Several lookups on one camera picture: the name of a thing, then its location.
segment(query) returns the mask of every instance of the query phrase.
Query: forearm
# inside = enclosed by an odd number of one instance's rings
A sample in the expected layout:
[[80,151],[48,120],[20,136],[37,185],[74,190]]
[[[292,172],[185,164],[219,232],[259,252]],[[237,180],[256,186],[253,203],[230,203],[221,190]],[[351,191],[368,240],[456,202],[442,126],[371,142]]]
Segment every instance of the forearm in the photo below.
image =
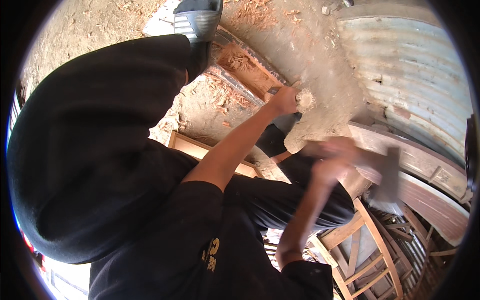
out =
[[322,212],[333,185],[313,179],[288,223],[278,244],[275,257],[280,269],[292,261],[302,260],[307,238]]
[[183,179],[183,182],[206,181],[223,191],[239,163],[251,151],[267,125],[278,115],[275,108],[269,105],[263,106],[215,145]]

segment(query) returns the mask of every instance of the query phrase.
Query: dirt ground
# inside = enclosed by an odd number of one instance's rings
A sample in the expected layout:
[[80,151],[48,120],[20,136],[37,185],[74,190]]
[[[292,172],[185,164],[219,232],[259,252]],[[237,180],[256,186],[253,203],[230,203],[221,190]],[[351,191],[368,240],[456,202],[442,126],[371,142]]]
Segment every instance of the dirt ground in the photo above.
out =
[[[241,17],[249,0],[225,0],[220,25],[264,57],[292,84],[309,88],[316,106],[306,112],[288,135],[291,152],[304,140],[321,140],[350,133],[350,119],[367,117],[366,99],[353,76],[336,31],[334,13],[321,14],[322,6],[340,0],[270,0],[263,20],[254,24]],[[21,77],[26,98],[38,83],[63,63],[115,43],[143,37],[143,27],[165,0],[64,0],[39,33]],[[255,109],[225,104],[226,115],[215,110],[208,81],[201,77],[195,87],[185,87],[167,115],[179,115],[178,131],[208,145],[221,140],[231,128],[250,117]],[[159,124],[152,138],[165,142],[165,132],[174,125]],[[247,158],[266,178],[288,181],[258,148]]]

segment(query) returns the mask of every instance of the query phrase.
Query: metal roof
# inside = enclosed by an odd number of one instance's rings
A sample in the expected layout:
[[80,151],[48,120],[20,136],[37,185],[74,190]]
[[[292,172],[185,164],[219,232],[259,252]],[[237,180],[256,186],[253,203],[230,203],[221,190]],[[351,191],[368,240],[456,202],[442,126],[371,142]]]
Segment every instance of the metal roof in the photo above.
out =
[[367,101],[385,107],[389,125],[464,166],[468,82],[433,14],[366,4],[342,9],[337,26]]

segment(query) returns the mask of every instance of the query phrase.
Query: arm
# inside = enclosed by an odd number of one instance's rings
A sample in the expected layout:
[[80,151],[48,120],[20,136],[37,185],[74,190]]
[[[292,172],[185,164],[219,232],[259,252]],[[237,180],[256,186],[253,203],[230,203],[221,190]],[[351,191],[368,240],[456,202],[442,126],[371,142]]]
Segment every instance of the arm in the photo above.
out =
[[351,163],[350,156],[338,156],[325,161],[317,161],[312,168],[309,187],[288,223],[278,244],[275,258],[280,269],[294,261],[301,261],[303,249],[315,220],[328,200],[330,192]]
[[280,115],[297,111],[296,93],[295,88],[281,88],[255,115],[213,147],[182,182],[206,181],[223,191],[236,167],[253,148],[267,125]]

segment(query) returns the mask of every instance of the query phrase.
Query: man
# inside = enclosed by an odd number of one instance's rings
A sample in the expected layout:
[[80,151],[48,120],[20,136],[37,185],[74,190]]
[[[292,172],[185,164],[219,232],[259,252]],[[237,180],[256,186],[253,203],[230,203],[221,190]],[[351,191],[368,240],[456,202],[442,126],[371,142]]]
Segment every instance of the man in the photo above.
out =
[[[200,4],[184,1],[176,13],[211,7]],[[278,277],[259,232],[286,230],[277,257],[296,277],[313,270],[297,262],[311,222],[335,228],[353,216],[335,180],[342,160],[315,164],[310,176],[314,162],[283,146],[295,118],[276,117],[296,111],[294,89],[279,91],[200,164],[148,139],[181,87],[206,68],[210,45],[171,35],[88,53],[45,78],[17,119],[7,160],[18,221],[44,255],[92,262],[92,299],[310,295],[309,280],[319,278]],[[232,176],[255,142],[293,184]],[[301,217],[286,228],[310,177]],[[313,268],[331,293],[328,268]]]

